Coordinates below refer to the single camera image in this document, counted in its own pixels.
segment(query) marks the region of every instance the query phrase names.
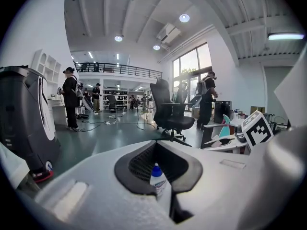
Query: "white vent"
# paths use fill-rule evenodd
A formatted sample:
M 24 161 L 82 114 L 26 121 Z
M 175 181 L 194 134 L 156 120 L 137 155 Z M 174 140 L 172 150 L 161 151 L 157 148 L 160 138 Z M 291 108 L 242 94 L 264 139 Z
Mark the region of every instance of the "white vent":
M 162 44 L 170 44 L 181 31 L 174 25 L 167 23 L 165 27 L 159 32 L 157 38 L 161 40 Z

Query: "fluorescent light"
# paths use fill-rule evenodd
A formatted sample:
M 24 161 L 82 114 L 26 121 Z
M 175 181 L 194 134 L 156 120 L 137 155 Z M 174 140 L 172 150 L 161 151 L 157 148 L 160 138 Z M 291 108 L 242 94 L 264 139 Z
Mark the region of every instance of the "fluorescent light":
M 284 40 L 284 39 L 303 39 L 304 35 L 299 33 L 271 33 L 268 35 L 269 40 Z
M 123 41 L 123 38 L 122 38 L 121 36 L 116 36 L 114 39 L 115 39 L 115 41 L 117 41 L 117 42 Z
M 180 19 L 181 22 L 185 23 L 185 22 L 188 22 L 190 20 L 190 17 L 186 13 L 184 13 L 184 14 L 180 15 L 179 19 Z

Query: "black railing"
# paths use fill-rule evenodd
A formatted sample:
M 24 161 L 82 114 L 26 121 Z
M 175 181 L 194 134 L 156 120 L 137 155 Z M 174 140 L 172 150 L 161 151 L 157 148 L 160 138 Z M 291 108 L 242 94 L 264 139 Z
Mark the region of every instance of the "black railing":
M 75 67 L 78 72 L 105 72 L 127 74 L 148 78 L 162 78 L 162 72 L 160 71 L 111 63 L 75 63 Z

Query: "bottle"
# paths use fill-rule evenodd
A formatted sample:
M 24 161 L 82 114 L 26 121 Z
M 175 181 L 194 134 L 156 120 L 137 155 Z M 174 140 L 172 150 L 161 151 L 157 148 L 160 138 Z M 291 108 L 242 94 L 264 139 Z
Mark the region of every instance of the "bottle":
M 153 167 L 150 184 L 156 188 L 158 204 L 169 214 L 172 187 L 157 163 Z

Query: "gray floor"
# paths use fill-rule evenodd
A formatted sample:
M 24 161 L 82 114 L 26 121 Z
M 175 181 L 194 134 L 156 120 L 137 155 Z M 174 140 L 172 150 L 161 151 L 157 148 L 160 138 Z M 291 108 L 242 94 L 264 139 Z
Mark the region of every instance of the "gray floor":
M 53 164 L 54 177 L 59 176 L 72 166 L 83 159 L 92 155 L 120 148 L 137 142 L 142 142 L 161 137 L 162 129 L 157 130 L 153 126 L 146 124 L 146 129 L 137 128 L 139 113 L 137 110 L 128 110 L 123 117 L 119 117 L 117 123 L 106 125 L 104 121 L 114 121 L 109 119 L 111 114 L 108 111 L 102 111 L 98 115 L 90 115 L 89 119 L 78 120 L 80 129 L 93 129 L 88 132 L 74 132 L 67 130 L 65 126 L 56 126 L 57 136 L 61 143 L 61 152 L 58 160 Z M 144 119 L 141 116 L 139 127 L 144 128 Z M 149 123 L 153 123 L 152 116 L 149 114 Z M 186 142 L 193 147 L 201 146 L 202 131 L 196 128 L 196 122 L 189 130 L 182 133 L 186 136 Z

